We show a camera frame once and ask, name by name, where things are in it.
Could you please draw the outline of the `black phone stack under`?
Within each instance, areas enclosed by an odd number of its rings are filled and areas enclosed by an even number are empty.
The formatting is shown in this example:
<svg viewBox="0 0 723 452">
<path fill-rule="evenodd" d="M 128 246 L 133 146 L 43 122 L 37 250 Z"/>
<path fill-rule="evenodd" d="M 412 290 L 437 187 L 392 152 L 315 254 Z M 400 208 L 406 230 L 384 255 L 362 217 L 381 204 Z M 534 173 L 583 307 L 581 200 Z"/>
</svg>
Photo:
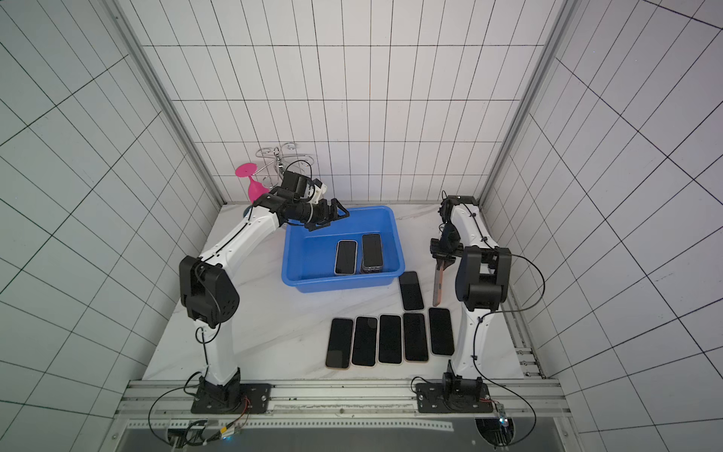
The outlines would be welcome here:
<svg viewBox="0 0 723 452">
<path fill-rule="evenodd" d="M 444 293 L 444 271 L 448 267 L 446 259 L 437 259 L 434 274 L 433 287 L 433 307 L 439 307 L 442 303 L 442 293 Z"/>
</svg>

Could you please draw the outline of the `black phone removed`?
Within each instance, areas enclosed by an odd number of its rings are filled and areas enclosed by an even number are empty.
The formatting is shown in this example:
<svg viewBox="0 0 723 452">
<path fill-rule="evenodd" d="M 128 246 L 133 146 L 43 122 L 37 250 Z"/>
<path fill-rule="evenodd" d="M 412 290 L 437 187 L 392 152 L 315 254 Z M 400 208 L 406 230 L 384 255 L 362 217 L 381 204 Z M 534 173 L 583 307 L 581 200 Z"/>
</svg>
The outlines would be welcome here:
<svg viewBox="0 0 723 452">
<path fill-rule="evenodd" d="M 354 275 L 357 272 L 358 242 L 340 240 L 336 247 L 334 274 L 339 276 Z"/>
<path fill-rule="evenodd" d="M 402 319 L 400 316 L 382 315 L 378 324 L 378 360 L 381 363 L 402 363 Z"/>
<path fill-rule="evenodd" d="M 420 313 L 403 315 L 404 353 L 409 362 L 427 362 L 427 329 L 425 316 Z"/>
<path fill-rule="evenodd" d="M 378 319 L 356 318 L 351 362 L 357 366 L 375 366 L 377 362 Z"/>
<path fill-rule="evenodd" d="M 351 318 L 333 318 L 325 361 L 327 368 L 348 369 L 351 363 L 353 332 L 354 321 Z"/>
</svg>

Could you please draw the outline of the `black phone stack top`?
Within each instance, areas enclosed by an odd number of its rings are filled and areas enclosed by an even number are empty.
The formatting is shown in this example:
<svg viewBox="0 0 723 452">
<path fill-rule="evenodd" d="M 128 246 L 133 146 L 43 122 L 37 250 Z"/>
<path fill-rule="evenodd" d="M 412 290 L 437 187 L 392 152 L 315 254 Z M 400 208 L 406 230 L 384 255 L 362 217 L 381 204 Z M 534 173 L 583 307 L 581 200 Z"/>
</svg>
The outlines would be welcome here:
<svg viewBox="0 0 723 452">
<path fill-rule="evenodd" d="M 417 273 L 406 271 L 399 276 L 398 281 L 404 310 L 422 311 L 425 303 Z"/>
</svg>

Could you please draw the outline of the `black phone stack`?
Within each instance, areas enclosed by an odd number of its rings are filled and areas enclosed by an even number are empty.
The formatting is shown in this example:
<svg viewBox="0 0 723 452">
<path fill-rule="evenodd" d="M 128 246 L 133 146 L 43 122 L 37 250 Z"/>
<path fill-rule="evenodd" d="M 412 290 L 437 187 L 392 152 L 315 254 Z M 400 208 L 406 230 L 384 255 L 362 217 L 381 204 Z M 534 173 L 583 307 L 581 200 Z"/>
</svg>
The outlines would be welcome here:
<svg viewBox="0 0 723 452">
<path fill-rule="evenodd" d="M 425 303 L 417 273 L 406 271 L 399 276 L 398 281 L 404 310 L 422 311 Z"/>
<path fill-rule="evenodd" d="M 363 242 L 363 260 L 361 260 L 362 273 L 382 272 L 384 267 L 382 241 L 379 234 L 366 234 L 361 238 Z"/>
</svg>

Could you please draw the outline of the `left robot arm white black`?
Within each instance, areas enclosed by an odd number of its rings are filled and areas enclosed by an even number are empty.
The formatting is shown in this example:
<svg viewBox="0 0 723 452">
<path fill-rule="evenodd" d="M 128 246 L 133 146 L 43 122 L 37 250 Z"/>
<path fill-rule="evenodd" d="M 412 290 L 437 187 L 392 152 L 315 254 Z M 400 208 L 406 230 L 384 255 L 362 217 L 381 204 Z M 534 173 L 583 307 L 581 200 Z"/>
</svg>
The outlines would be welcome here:
<svg viewBox="0 0 723 452">
<path fill-rule="evenodd" d="M 186 256 L 179 265 L 181 303 L 196 327 L 204 351 L 199 392 L 213 408 L 234 410 L 243 400 L 240 368 L 233 357 L 233 332 L 224 324 L 240 305 L 232 274 L 269 235 L 290 223 L 314 231 L 349 216 L 337 199 L 322 194 L 309 199 L 274 188 L 249 208 L 243 220 L 219 243 L 199 257 Z"/>
</svg>

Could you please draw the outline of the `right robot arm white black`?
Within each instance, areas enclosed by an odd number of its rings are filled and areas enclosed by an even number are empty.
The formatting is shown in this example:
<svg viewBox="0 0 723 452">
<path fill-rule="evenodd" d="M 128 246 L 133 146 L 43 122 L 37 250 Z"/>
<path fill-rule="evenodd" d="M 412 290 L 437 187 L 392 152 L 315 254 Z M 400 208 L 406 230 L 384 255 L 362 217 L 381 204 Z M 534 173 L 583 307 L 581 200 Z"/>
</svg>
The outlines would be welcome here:
<svg viewBox="0 0 723 452">
<path fill-rule="evenodd" d="M 508 297 L 511 253 L 489 243 L 475 202 L 472 196 L 445 195 L 439 209 L 442 231 L 430 241 L 436 261 L 433 306 L 442 302 L 444 271 L 456 264 L 455 294 L 464 308 L 455 352 L 442 375 L 442 394 L 448 405 L 491 403 L 490 380 L 481 373 L 480 353 L 493 315 Z"/>
</svg>

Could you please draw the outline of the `blue plastic storage box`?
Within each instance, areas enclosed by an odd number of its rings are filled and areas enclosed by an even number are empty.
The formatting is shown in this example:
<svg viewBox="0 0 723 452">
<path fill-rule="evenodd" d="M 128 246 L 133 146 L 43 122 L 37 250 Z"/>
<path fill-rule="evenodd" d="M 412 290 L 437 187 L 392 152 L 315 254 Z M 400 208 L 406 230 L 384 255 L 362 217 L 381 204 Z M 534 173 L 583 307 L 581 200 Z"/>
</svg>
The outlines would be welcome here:
<svg viewBox="0 0 723 452">
<path fill-rule="evenodd" d="M 387 286 L 405 271 L 394 211 L 352 208 L 316 231 L 286 230 L 282 280 L 302 293 Z"/>
</svg>

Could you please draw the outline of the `pink wine glass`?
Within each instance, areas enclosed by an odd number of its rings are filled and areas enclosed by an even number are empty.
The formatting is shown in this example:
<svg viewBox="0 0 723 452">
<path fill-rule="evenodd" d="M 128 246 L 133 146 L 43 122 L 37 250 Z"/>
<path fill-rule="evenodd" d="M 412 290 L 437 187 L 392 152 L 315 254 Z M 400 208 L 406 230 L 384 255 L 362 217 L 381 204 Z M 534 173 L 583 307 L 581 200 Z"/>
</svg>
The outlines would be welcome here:
<svg viewBox="0 0 723 452">
<path fill-rule="evenodd" d="M 252 203 L 255 203 L 262 196 L 269 193 L 269 189 L 255 179 L 257 171 L 258 166 L 250 162 L 240 165 L 235 170 L 237 177 L 249 180 L 248 196 Z"/>
</svg>

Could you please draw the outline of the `right electronics board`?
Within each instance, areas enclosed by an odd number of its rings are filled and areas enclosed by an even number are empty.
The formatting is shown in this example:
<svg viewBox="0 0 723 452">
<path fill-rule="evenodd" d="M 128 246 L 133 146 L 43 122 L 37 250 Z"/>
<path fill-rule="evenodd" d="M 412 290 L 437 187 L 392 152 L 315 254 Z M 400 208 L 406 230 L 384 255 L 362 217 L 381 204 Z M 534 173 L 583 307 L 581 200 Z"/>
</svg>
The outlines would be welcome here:
<svg viewBox="0 0 723 452">
<path fill-rule="evenodd" d="M 506 415 L 503 404 L 493 401 L 495 420 L 487 420 L 483 437 L 493 446 L 509 446 L 515 437 L 514 422 Z"/>
</svg>

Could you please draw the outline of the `electronics board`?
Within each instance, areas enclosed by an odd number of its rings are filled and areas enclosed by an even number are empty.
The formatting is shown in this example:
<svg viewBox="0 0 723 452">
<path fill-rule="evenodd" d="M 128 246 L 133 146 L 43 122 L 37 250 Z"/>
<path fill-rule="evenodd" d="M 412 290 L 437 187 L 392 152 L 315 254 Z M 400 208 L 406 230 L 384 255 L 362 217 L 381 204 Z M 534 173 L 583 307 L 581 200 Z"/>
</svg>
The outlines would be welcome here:
<svg viewBox="0 0 723 452">
<path fill-rule="evenodd" d="M 239 423 L 224 424 L 214 432 L 211 431 L 206 419 L 193 421 L 182 429 L 175 429 L 166 433 L 167 442 L 172 449 L 186 449 L 188 447 L 202 447 L 232 439 L 242 426 Z"/>
<path fill-rule="evenodd" d="M 503 404 L 493 401 L 495 420 L 487 420 L 483 437 L 493 446 L 509 446 L 515 437 L 514 422 L 506 415 Z"/>
</svg>

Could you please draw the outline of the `left electronics board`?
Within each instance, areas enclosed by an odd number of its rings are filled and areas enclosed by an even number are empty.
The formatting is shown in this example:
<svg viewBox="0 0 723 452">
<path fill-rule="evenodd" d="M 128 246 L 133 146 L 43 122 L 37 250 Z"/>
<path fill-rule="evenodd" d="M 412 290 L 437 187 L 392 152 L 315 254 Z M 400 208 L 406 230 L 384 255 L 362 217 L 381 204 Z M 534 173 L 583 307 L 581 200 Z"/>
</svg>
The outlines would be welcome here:
<svg viewBox="0 0 723 452">
<path fill-rule="evenodd" d="M 242 426 L 239 423 L 224 424 L 214 432 L 211 431 L 206 419 L 193 421 L 182 429 L 175 429 L 166 433 L 167 442 L 172 449 L 186 449 L 188 447 L 202 447 L 232 439 Z"/>
</svg>

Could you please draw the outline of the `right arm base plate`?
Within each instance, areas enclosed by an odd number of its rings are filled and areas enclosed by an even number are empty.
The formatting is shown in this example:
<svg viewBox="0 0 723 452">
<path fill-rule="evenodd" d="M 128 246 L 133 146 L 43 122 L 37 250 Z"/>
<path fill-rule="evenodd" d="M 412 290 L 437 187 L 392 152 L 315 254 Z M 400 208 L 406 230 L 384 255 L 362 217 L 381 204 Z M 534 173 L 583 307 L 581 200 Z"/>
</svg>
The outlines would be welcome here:
<svg viewBox="0 0 723 452">
<path fill-rule="evenodd" d="M 461 390 L 446 391 L 441 383 L 416 382 L 413 386 L 420 414 L 491 414 L 488 386 L 465 380 Z"/>
</svg>

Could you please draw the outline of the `aluminium mounting rail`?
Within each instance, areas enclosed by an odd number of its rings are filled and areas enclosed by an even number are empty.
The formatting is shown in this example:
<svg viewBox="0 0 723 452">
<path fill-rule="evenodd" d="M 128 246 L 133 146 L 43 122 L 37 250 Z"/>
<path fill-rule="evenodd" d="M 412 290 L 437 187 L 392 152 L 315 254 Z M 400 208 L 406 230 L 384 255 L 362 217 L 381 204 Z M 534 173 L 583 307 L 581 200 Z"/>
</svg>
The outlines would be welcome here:
<svg viewBox="0 0 723 452">
<path fill-rule="evenodd" d="M 114 416 L 122 428 L 153 428 L 161 434 L 206 419 L 210 429 L 236 420 L 244 428 L 415 427 L 449 429 L 458 419 L 491 414 L 420 414 L 407 380 L 273 380 L 265 414 L 192 414 L 194 397 L 180 380 L 132 382 Z"/>
</svg>

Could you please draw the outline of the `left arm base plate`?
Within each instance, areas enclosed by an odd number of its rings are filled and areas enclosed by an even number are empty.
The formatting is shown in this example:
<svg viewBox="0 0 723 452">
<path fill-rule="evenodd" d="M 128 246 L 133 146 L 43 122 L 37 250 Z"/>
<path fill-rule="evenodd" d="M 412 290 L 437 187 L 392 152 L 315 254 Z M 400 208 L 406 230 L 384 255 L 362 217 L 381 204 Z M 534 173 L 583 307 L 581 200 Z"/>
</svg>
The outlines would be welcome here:
<svg viewBox="0 0 723 452">
<path fill-rule="evenodd" d="M 265 414 L 272 386 L 267 383 L 241 384 L 228 387 L 204 382 L 197 389 L 191 406 L 192 414 Z"/>
</svg>

